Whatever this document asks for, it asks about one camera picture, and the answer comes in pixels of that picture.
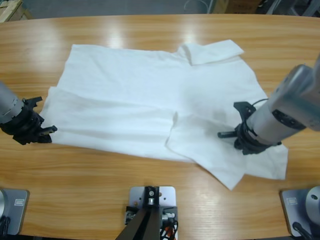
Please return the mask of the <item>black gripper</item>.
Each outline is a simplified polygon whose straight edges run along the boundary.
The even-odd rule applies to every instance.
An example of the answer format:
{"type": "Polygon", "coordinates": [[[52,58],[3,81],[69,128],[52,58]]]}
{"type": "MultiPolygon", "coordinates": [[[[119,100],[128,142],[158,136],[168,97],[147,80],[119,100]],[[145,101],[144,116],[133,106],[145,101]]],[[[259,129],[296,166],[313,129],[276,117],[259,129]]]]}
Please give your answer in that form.
{"type": "Polygon", "coordinates": [[[246,122],[242,122],[234,131],[218,132],[217,136],[220,139],[236,138],[233,145],[237,150],[241,150],[243,155],[259,154],[270,147],[282,144],[281,141],[274,144],[260,143],[250,135],[250,132],[246,122]]]}
{"type": "Polygon", "coordinates": [[[54,125],[42,128],[44,119],[35,111],[23,107],[21,112],[7,123],[1,123],[1,130],[26,145],[30,143],[48,144],[52,142],[50,134],[58,128],[54,125]]]}

